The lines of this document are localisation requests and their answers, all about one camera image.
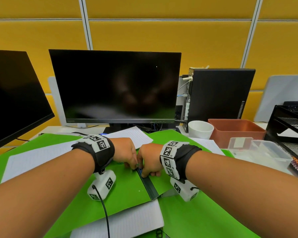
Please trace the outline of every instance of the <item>black wrist strap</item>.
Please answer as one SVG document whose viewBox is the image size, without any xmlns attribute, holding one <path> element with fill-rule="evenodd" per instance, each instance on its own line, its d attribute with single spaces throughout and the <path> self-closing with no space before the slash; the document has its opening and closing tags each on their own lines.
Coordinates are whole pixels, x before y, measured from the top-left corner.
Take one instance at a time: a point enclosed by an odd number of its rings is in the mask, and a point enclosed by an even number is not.
<svg viewBox="0 0 298 238">
<path fill-rule="evenodd" d="M 110 148 L 105 148 L 97 153 L 95 153 L 94 149 L 92 148 L 92 145 L 84 142 L 76 143 L 71 146 L 73 147 L 72 150 L 78 148 L 91 154 L 95 162 L 94 173 L 103 171 L 113 160 L 113 156 L 115 154 L 115 147 L 110 139 L 106 139 L 108 140 Z"/>
<path fill-rule="evenodd" d="M 180 176 L 180 181 L 184 181 L 187 179 L 186 177 L 186 168 L 187 163 L 192 155 L 194 155 L 196 152 L 202 150 L 201 148 L 191 145 L 191 144 L 184 144 L 180 148 L 177 149 L 177 152 L 174 156 L 175 164 L 177 171 Z"/>
</svg>

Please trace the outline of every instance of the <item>white cup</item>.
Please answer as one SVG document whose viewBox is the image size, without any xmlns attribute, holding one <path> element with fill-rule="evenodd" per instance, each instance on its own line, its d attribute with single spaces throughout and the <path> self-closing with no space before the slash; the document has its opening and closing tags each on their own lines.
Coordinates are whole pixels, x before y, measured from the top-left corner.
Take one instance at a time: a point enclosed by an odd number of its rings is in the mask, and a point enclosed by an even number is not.
<svg viewBox="0 0 298 238">
<path fill-rule="evenodd" d="M 191 138 L 210 139 L 214 130 L 212 124 L 199 120 L 189 122 L 188 127 L 189 137 Z"/>
</svg>

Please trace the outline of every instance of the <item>copper colored box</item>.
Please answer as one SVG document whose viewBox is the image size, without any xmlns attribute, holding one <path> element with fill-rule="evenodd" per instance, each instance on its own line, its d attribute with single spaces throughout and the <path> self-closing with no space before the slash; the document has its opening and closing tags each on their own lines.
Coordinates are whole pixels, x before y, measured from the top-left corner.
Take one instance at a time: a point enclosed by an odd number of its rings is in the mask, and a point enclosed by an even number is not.
<svg viewBox="0 0 298 238">
<path fill-rule="evenodd" d="M 214 126 L 210 137 L 220 148 L 227 148 L 232 137 L 252 137 L 263 140 L 266 130 L 247 119 L 208 119 Z"/>
</svg>

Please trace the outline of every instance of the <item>notebook paper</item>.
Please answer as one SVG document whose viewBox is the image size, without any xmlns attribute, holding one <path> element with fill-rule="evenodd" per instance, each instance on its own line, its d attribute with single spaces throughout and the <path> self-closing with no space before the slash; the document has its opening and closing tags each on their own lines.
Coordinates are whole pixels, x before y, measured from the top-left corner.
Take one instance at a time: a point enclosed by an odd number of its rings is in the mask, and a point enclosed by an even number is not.
<svg viewBox="0 0 298 238">
<path fill-rule="evenodd" d="M 108 217 L 111 238 L 131 238 L 164 226 L 158 200 L 149 201 Z M 107 238 L 106 218 L 75 229 L 71 238 Z"/>
<path fill-rule="evenodd" d="M 218 155 L 225 155 L 222 150 L 218 147 L 218 145 L 214 142 L 214 140 L 210 139 L 199 139 L 199 138 L 190 138 L 193 141 L 197 142 L 198 144 L 202 145 L 203 147 L 210 150 L 212 153 Z"/>
<path fill-rule="evenodd" d="M 76 141 L 55 144 L 10 156 L 1 183 L 71 151 L 71 145 L 75 143 Z"/>
<path fill-rule="evenodd" d="M 136 149 L 140 148 L 143 144 L 149 144 L 153 141 L 153 139 L 145 135 L 144 132 L 136 126 L 104 136 L 107 138 L 131 138 Z"/>
</svg>

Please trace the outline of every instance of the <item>person's right arm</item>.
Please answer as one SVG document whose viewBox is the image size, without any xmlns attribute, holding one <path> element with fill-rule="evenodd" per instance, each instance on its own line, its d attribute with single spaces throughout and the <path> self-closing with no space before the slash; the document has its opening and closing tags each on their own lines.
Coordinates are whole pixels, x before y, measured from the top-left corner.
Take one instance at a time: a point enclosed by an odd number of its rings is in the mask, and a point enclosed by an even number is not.
<svg viewBox="0 0 298 238">
<path fill-rule="evenodd" d="M 143 145 L 142 175 L 163 169 L 162 145 Z M 262 165 L 198 151 L 189 159 L 186 177 L 260 237 L 298 237 L 298 178 Z"/>
</svg>

